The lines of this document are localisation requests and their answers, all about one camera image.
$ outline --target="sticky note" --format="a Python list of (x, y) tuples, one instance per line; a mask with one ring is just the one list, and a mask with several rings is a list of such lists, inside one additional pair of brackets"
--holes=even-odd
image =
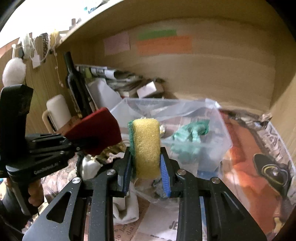
[(136, 44), (140, 56), (192, 53), (192, 36), (162, 37)]
[(129, 37), (127, 32), (116, 34), (103, 40), (105, 55), (113, 55), (130, 50)]
[(177, 36), (177, 30), (167, 29), (158, 31), (143, 32), (138, 35), (138, 40), (156, 39), (161, 37)]

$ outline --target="green sticky note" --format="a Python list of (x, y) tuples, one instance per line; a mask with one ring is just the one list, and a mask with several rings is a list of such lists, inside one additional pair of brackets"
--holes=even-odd
[(177, 30), (175, 29), (167, 29), (167, 30), (158, 30), (158, 31), (150, 31), (140, 33), (138, 36), (138, 40), (148, 40), (148, 39), (156, 39), (161, 37), (170, 37), (177, 36)]

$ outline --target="black sleeve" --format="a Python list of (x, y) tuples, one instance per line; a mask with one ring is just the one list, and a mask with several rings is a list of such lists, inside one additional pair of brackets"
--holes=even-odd
[(15, 195), (9, 188), (6, 188), (6, 194), (2, 202), (0, 201), (0, 215), (18, 230), (23, 229), (31, 218), (22, 213)]

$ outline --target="red object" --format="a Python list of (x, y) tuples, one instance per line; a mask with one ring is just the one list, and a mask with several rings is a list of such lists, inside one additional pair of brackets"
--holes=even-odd
[(83, 138), (96, 138), (98, 143), (95, 147), (87, 149), (90, 155), (99, 155), (105, 148), (122, 141), (119, 125), (107, 108), (101, 108), (82, 119), (82, 121), (69, 130), (65, 137), (70, 140)]

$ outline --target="clear plastic box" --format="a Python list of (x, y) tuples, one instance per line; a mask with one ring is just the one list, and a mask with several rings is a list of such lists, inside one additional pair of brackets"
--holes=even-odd
[[(219, 104), (211, 99), (190, 101), (125, 98), (111, 110), (111, 113), (119, 123), (125, 142), (129, 139), (129, 121), (143, 117), (157, 119), (160, 125), (166, 128), (161, 145), (166, 147), (169, 157), (177, 160), (181, 168), (197, 175), (198, 170), (215, 171), (232, 146), (218, 108)], [(204, 120), (209, 120), (209, 132), (200, 136), (200, 143), (180, 142), (171, 138), (181, 126)]]

